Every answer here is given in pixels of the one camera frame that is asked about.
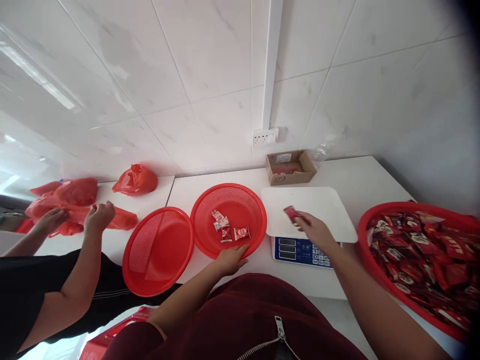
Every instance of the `hand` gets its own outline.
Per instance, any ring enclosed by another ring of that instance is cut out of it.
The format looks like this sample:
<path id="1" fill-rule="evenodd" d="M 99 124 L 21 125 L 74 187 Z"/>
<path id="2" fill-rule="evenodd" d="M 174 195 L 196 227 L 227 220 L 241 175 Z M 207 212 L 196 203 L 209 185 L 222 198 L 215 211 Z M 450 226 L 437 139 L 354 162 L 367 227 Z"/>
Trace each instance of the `hand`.
<path id="1" fill-rule="evenodd" d="M 67 221 L 68 217 L 68 211 L 62 210 L 60 207 L 54 208 L 42 216 L 42 218 L 33 228 L 33 231 L 47 236 L 48 234 L 53 233 L 60 225 Z"/>
<path id="2" fill-rule="evenodd" d="M 300 229 L 298 229 L 298 231 L 305 232 L 310 241 L 322 252 L 328 251 L 330 248 L 332 248 L 332 246 L 338 247 L 337 242 L 330 233 L 329 228 L 322 220 L 317 219 L 308 212 L 298 211 L 298 213 L 302 216 L 302 218 L 295 218 L 295 222 L 300 225 Z"/>
<path id="3" fill-rule="evenodd" d="M 115 207 L 110 201 L 92 205 L 85 218 L 85 233 L 102 234 L 114 217 Z"/>
<path id="4" fill-rule="evenodd" d="M 242 247 L 237 245 L 222 250 L 212 265 L 218 268 L 222 276 L 233 275 L 249 262 L 247 259 L 240 259 L 248 248 L 249 244 L 245 244 Z"/>

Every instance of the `white table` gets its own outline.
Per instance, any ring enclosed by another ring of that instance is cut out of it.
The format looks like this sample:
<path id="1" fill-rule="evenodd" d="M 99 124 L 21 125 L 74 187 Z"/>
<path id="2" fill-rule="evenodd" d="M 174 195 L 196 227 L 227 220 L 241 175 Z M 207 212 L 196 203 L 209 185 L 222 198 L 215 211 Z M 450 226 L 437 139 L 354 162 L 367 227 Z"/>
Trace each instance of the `white table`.
<path id="1" fill-rule="evenodd" d="M 265 168 L 181 177 L 175 179 L 167 205 L 180 208 L 190 215 L 197 198 L 208 188 L 221 183 L 244 185 L 259 197 L 262 188 L 270 186 Z M 378 204 L 412 199 L 372 156 L 326 161 L 309 183 L 284 186 L 334 188 L 355 227 L 362 215 Z M 234 277 L 245 273 L 270 274 L 291 284 L 306 296 L 347 299 L 333 270 L 274 260 L 268 235 L 248 260 L 248 264 Z M 177 282 L 185 283 L 211 261 L 195 247 L 188 266 Z M 218 285 L 231 278 L 223 278 Z"/>
<path id="2" fill-rule="evenodd" d="M 138 222 L 140 222 L 152 211 L 167 205 L 174 179 L 175 176 L 173 175 L 159 177 L 157 188 L 141 196 L 127 196 L 119 192 L 113 193 L 112 186 L 115 184 L 115 181 L 102 182 L 98 184 L 98 194 L 95 203 L 105 203 L 107 200 L 110 200 L 117 208 L 135 213 L 138 216 Z M 101 250 L 118 265 L 122 264 L 125 246 L 132 231 L 133 229 L 129 231 L 106 229 L 103 232 Z M 83 232 L 72 236 L 57 235 L 47 238 L 35 255 L 64 255 L 80 249 L 83 239 Z"/>

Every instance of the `plastic bottle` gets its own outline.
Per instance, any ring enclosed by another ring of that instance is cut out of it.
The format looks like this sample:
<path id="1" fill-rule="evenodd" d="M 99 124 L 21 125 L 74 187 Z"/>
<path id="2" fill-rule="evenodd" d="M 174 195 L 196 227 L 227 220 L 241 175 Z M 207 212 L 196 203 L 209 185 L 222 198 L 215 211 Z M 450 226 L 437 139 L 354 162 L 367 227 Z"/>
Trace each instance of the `plastic bottle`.
<path id="1" fill-rule="evenodd" d="M 317 145 L 316 148 L 313 150 L 313 154 L 311 159 L 317 163 L 325 161 L 332 151 L 332 148 L 337 143 L 339 137 L 335 133 L 329 134 L 325 141 L 320 145 Z"/>

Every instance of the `electrical outlet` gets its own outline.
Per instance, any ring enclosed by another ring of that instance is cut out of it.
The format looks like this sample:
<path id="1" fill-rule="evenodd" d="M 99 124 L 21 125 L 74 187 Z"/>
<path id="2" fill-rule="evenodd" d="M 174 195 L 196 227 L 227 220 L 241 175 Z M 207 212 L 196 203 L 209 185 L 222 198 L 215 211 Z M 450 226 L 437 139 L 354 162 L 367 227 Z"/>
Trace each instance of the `electrical outlet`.
<path id="1" fill-rule="evenodd" d="M 251 132 L 251 135 L 251 143 L 254 147 L 276 143 L 279 135 L 279 128 L 272 127 L 268 130 L 254 130 Z"/>

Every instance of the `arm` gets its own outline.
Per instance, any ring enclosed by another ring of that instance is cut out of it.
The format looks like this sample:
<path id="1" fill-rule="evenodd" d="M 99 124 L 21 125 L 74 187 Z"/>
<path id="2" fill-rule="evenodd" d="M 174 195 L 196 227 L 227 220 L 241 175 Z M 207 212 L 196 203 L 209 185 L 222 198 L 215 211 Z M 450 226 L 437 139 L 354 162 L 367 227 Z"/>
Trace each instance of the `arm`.
<path id="1" fill-rule="evenodd" d="M 418 325 L 362 265 L 334 240 L 325 223 L 299 213 L 295 221 L 310 241 L 328 256 L 360 328 L 379 359 L 438 360 L 450 356 Z"/>
<path id="2" fill-rule="evenodd" d="M 247 259 L 241 259 L 249 246 L 235 246 L 223 250 L 218 258 L 170 295 L 150 316 L 164 338 L 204 304 L 212 288 L 224 276 L 235 274 Z"/>
<path id="3" fill-rule="evenodd" d="M 15 246 L 8 250 L 4 257 L 34 256 L 50 233 L 53 233 L 68 217 L 68 212 L 57 207 L 47 212 Z"/>
<path id="4" fill-rule="evenodd" d="M 47 292 L 33 328 L 18 352 L 76 323 L 88 311 L 100 276 L 102 233 L 115 216 L 111 202 L 92 207 L 75 266 L 58 292 Z"/>

